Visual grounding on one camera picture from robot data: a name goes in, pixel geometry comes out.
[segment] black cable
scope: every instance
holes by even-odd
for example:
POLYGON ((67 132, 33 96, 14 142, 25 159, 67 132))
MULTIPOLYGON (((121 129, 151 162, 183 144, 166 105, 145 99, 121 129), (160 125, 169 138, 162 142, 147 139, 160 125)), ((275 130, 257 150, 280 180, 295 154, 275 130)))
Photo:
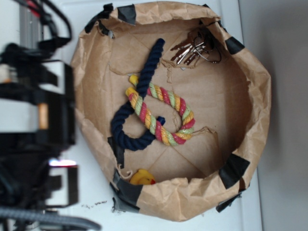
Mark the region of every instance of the black cable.
POLYGON ((49 0, 41 0, 43 3, 49 6, 50 9, 52 9, 66 24, 68 34, 69 34, 69 40, 72 39, 72 28, 68 21, 68 19, 64 16, 64 14, 55 6, 53 5, 49 0))
POLYGON ((23 221, 38 221, 48 224, 75 226, 88 230, 100 230, 101 226, 93 221, 84 218, 67 217, 55 214, 42 214, 29 211, 26 209, 9 208, 0 206, 0 218, 23 220, 23 221))

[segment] white wall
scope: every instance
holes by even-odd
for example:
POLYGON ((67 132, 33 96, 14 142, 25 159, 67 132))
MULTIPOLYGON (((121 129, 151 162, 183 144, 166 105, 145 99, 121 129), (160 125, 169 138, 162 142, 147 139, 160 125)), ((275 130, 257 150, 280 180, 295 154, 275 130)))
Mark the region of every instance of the white wall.
POLYGON ((264 231, 308 230, 308 1, 239 0, 245 46, 272 75, 258 167, 264 231))
POLYGON ((0 53, 7 43, 19 43, 19 5, 12 0, 0 0, 0 53))

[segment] key ring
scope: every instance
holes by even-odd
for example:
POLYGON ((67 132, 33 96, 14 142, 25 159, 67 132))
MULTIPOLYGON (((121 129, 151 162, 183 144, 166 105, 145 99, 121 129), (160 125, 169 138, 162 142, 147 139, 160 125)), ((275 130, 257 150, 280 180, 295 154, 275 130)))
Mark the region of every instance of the key ring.
POLYGON ((222 57, 221 57, 221 53, 220 53, 219 49, 217 48, 217 46, 215 46, 215 43, 214 43, 213 39, 208 35, 208 36, 206 37, 205 41, 204 41, 205 44, 207 44, 207 38, 210 38, 210 39, 213 41, 213 44, 214 44, 213 47, 214 47, 214 48, 213 48, 212 50, 208 51, 208 50, 205 50, 204 48, 200 47, 201 45, 197 45, 197 46, 196 46, 195 41, 196 41, 197 38, 201 38, 200 32, 198 32, 198 36, 195 37, 194 40, 193 40, 193 46, 194 46, 196 52, 198 53, 198 55, 199 55, 201 58, 207 60, 207 61, 210 62, 210 63, 213 63, 213 64, 218 64, 218 63, 220 63, 221 58, 222 58, 222 57), (216 50, 218 51, 218 54, 219 54, 219 60, 213 60, 213 61, 211 61, 211 60, 205 58, 205 57, 199 52, 198 48, 201 48, 204 52, 206 52, 206 53, 208 53, 208 54, 210 54, 210 52, 212 52, 214 49, 216 49, 216 50))

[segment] black tape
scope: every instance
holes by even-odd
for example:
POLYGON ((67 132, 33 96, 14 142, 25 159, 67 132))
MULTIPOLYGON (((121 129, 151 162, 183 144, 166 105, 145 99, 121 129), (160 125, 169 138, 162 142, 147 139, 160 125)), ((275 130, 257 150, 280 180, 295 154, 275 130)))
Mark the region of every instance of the black tape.
POLYGON ((115 170, 113 182, 119 189, 116 190, 114 187, 112 187, 116 196, 125 201, 127 204, 132 205, 132 207, 136 209, 136 204, 142 191, 143 185, 132 185, 124 181, 120 178, 117 170, 115 170))
POLYGON ((236 184, 244 175, 250 162, 237 155, 231 154, 226 164, 219 170, 220 178, 226 189, 236 184))
MULTIPOLYGON (((85 26, 85 31, 86 31, 86 33, 88 34, 88 33, 91 32, 91 30, 92 30, 92 28, 93 28, 93 26, 94 26, 94 24, 95 24, 95 22, 96 22, 97 20, 100 20, 100 19, 108 19, 110 13, 111 13, 113 10, 114 10, 114 7, 113 7, 112 3, 109 3, 109 4, 104 5, 104 10, 101 11, 101 12, 99 12, 97 15, 95 15, 95 16, 88 22, 88 24, 85 26)), ((108 35, 109 30, 108 30, 104 25, 101 24, 100 27, 102 27, 102 26, 103 26, 103 29, 101 28, 102 33, 105 34, 105 35, 108 35)))
POLYGON ((122 6, 117 8, 118 19, 127 22, 129 24, 136 24, 136 10, 135 5, 122 6))
POLYGON ((114 151, 117 163, 121 165, 121 168, 124 168, 124 151, 125 150, 121 148, 119 145, 117 145, 113 137, 108 137, 107 140, 112 150, 114 151))
POLYGON ((227 39, 225 42, 230 54, 236 54, 245 48, 245 46, 241 42, 239 42, 235 37, 231 37, 227 39))
POLYGON ((120 210, 120 211, 124 211, 124 212, 139 213, 140 209, 137 206, 133 206, 133 205, 123 201, 117 195, 115 195, 112 198, 112 200, 114 202, 114 207, 113 207, 112 211, 114 211, 116 209, 116 210, 120 210))
POLYGON ((227 200, 227 201, 225 201, 225 202, 220 203, 220 204, 216 207, 217 212, 220 213, 221 211, 225 210, 225 208, 227 208, 228 206, 231 206, 232 203, 233 203, 233 201, 235 201, 236 198, 241 197, 241 195, 242 195, 242 193, 239 193, 239 194, 237 194, 235 197, 233 197, 233 198, 231 198, 231 199, 229 199, 229 200, 227 200))

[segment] rope toy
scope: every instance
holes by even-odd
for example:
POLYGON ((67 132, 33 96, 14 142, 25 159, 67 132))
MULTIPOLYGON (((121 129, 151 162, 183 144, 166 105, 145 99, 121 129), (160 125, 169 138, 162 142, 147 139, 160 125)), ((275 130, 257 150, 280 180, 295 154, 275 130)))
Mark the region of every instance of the rope toy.
MULTIPOLYGON (((129 81, 132 84, 137 85, 138 77, 132 75, 129 78, 129 81)), ((146 104, 143 102, 143 98, 138 94, 138 92, 130 87, 126 90, 125 94, 128 96, 132 108, 135 110, 135 113, 140 120, 145 124, 146 128, 149 129, 149 131, 155 135, 159 141, 166 145, 175 146, 178 144, 184 144, 186 140, 189 140, 193 133, 195 119, 193 118, 192 110, 186 104, 185 100, 173 92, 165 90, 153 83, 149 83, 147 93, 176 109, 182 118, 182 126, 176 133, 167 131, 160 121, 156 120, 152 115, 150 109, 147 108, 146 104)))
MULTIPOLYGON (((144 98, 149 88, 149 83, 157 68, 157 64, 162 56, 163 45, 165 41, 161 38, 158 39, 156 44, 152 47, 149 54, 148 60, 146 61, 143 70, 140 73, 140 79, 136 86, 136 91, 139 95, 144 98)), ((134 139, 126 135, 123 131, 123 124, 131 114, 134 113, 134 109, 130 106, 130 102, 127 101, 122 105, 119 110, 115 113, 114 118, 111 121, 111 133, 114 137, 115 142, 123 149, 130 149, 132 151, 143 150, 155 140, 155 135, 151 134, 150 131, 146 131, 141 137, 134 139)), ((157 120, 164 124, 165 119, 158 117, 157 120)))

